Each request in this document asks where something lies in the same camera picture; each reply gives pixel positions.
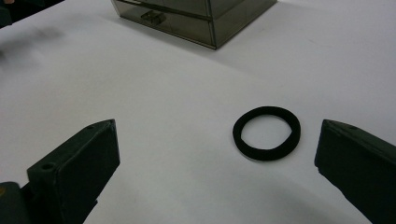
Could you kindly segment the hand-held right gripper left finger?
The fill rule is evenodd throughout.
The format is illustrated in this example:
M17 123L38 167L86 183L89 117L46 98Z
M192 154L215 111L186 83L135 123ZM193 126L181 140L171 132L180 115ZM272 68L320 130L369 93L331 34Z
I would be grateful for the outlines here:
M116 122L91 124L27 169L34 224L83 224L120 165Z

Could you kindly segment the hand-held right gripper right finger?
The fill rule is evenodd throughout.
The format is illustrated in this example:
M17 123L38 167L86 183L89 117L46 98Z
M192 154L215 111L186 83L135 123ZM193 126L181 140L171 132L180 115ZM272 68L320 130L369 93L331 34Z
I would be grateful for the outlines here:
M325 119L315 165L373 224L396 224L396 146Z

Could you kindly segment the smoky plastic drawer box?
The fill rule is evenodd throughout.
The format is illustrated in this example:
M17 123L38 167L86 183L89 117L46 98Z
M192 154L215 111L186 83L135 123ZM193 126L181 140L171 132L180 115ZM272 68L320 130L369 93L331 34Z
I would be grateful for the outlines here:
M206 0L218 49L275 5L277 0Z

